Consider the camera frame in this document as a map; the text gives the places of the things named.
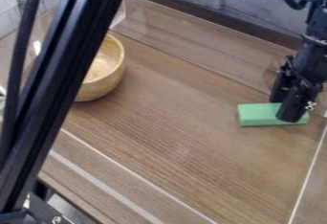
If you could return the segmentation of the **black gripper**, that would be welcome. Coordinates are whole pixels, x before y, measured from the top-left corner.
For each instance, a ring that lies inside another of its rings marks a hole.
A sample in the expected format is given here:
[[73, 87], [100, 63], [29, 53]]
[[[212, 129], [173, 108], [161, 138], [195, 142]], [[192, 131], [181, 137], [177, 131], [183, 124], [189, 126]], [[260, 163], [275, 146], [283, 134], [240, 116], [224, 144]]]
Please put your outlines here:
[[298, 123], [316, 106], [318, 93], [327, 81], [327, 58], [288, 56], [280, 67], [270, 96], [270, 102], [282, 102], [276, 117]]

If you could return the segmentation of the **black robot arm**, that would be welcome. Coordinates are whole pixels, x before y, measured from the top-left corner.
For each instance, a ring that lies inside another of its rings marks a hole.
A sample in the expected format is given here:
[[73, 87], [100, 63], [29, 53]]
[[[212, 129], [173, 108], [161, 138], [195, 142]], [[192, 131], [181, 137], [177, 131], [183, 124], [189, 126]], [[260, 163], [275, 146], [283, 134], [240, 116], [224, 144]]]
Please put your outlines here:
[[307, 29], [295, 56], [286, 58], [274, 82], [270, 102], [279, 102], [279, 120], [298, 123], [316, 106], [327, 82], [327, 0], [283, 0], [296, 11], [307, 5]]

